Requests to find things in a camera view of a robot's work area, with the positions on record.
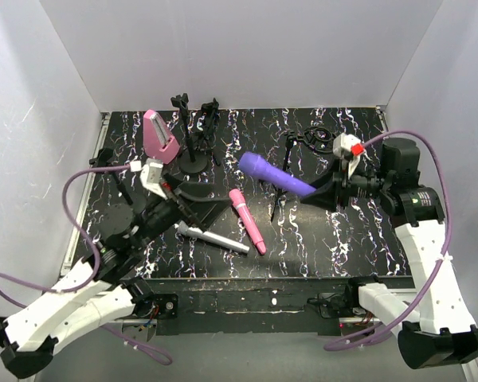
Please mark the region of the silver grey microphone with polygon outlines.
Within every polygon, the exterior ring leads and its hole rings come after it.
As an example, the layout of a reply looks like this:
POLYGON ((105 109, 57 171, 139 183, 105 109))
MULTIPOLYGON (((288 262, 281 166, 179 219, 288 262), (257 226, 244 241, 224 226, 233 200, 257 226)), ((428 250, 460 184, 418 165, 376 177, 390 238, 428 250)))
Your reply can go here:
POLYGON ((183 221, 177 224, 177 231, 184 236, 188 236, 196 240, 203 240, 207 243, 211 243, 237 253, 247 255, 250 250, 249 246, 244 245, 236 240, 231 240, 211 231, 204 232, 200 228, 190 227, 183 221))

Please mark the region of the black round-base clip stand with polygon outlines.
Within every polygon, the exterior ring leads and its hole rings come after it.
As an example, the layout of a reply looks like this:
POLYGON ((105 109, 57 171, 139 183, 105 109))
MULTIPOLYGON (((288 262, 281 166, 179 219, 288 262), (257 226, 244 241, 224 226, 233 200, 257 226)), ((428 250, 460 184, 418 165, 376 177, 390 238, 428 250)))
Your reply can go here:
POLYGON ((196 176, 207 169, 209 161, 205 154, 194 149, 193 140, 190 137, 188 128, 190 118, 188 109, 189 97, 186 93, 182 93, 181 95, 171 97, 170 101, 173 107, 178 108, 186 144, 186 149, 178 156, 178 167, 185 175, 196 176))

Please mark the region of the purple matte microphone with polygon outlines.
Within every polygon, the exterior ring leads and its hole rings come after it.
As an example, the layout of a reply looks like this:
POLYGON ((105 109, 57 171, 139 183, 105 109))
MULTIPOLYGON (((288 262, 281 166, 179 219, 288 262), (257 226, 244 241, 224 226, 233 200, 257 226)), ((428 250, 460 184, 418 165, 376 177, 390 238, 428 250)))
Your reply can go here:
POLYGON ((271 165, 259 154, 244 153, 239 161, 238 168, 256 180, 271 183, 279 189, 294 193, 298 197, 306 197, 316 191, 315 187, 271 165))

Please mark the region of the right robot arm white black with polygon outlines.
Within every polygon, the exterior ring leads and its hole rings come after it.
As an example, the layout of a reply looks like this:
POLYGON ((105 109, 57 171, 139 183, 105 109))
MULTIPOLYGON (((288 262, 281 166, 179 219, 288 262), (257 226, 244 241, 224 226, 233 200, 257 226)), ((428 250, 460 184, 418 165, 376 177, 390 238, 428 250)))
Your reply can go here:
POLYGON ((394 335, 411 369, 475 360, 478 327, 462 298, 448 253, 451 220, 437 192, 419 182, 417 144, 407 138, 384 140, 379 169, 360 173, 356 168, 365 151, 358 138, 341 134, 333 142, 337 160, 331 172, 302 201, 335 210, 352 197, 378 199, 406 254, 416 295, 406 302, 376 276, 351 279, 348 302, 379 322, 324 348, 342 351, 376 345, 394 335))

